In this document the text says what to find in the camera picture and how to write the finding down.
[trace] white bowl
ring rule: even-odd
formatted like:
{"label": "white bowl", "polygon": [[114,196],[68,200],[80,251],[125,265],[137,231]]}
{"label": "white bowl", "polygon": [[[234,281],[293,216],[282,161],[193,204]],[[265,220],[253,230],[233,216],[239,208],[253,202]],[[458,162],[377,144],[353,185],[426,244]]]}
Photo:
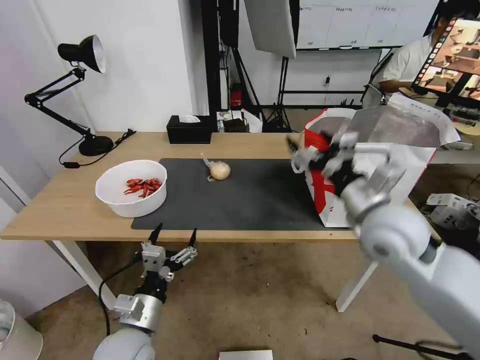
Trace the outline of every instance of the white bowl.
{"label": "white bowl", "polygon": [[[128,189],[127,180],[152,179],[160,181],[160,188],[146,198],[139,197],[140,190],[124,194]],[[95,184],[96,197],[107,204],[117,215],[124,218],[137,218],[158,209],[167,197],[167,169],[152,160],[123,162],[103,173]]]}

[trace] black tissue box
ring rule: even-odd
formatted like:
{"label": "black tissue box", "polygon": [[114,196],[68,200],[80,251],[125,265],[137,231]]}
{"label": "black tissue box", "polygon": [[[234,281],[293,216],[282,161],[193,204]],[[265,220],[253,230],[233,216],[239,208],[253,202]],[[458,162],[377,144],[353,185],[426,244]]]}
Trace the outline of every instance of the black tissue box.
{"label": "black tissue box", "polygon": [[213,116],[197,116],[200,122],[180,122],[172,115],[166,125],[170,144],[210,144],[212,133],[217,131],[217,119]]}

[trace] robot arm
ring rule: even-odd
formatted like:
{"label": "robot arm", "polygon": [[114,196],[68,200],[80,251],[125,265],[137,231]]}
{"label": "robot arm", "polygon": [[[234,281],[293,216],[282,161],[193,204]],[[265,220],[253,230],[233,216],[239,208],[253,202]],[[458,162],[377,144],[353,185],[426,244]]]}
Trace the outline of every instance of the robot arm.
{"label": "robot arm", "polygon": [[134,295],[120,294],[113,310],[120,314],[121,330],[107,336],[97,347],[93,360],[154,360],[152,334],[161,320],[162,306],[167,300],[167,285],[182,269],[197,256],[195,248],[197,229],[191,235],[188,247],[180,252],[157,246],[160,224],[142,243],[143,284]]}
{"label": "robot arm", "polygon": [[322,171],[344,201],[365,254],[406,281],[420,307],[480,360],[480,262],[460,248],[444,243],[435,247],[422,215],[390,203],[390,191],[405,171],[388,156],[370,178],[355,173],[356,152],[385,153],[385,149],[357,144],[355,133],[324,135],[330,147],[323,153],[314,147],[300,149],[288,140],[293,170]]}

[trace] table leg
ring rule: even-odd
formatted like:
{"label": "table leg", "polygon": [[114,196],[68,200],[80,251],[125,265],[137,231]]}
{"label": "table leg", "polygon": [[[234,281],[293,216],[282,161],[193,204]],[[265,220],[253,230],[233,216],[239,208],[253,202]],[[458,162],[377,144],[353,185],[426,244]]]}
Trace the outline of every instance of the table leg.
{"label": "table leg", "polygon": [[[77,243],[75,241],[59,240],[54,240],[53,243],[98,296],[102,278]],[[101,288],[101,298],[107,308],[112,309],[114,307],[116,298],[107,285],[103,285]]]}
{"label": "table leg", "polygon": [[343,313],[349,307],[350,303],[355,299],[355,296],[364,287],[365,283],[369,279],[370,275],[377,268],[379,263],[377,261],[371,261],[367,267],[361,272],[359,277],[350,281],[347,286],[343,288],[340,296],[336,300],[336,309],[339,313]]}

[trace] garlic bulb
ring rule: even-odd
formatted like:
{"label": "garlic bulb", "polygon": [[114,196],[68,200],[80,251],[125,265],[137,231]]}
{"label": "garlic bulb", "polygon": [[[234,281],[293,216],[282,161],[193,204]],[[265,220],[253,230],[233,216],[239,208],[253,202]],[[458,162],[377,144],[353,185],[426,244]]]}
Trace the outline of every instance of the garlic bulb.
{"label": "garlic bulb", "polygon": [[230,166],[223,161],[212,161],[210,174],[216,180],[225,180],[230,175]]}

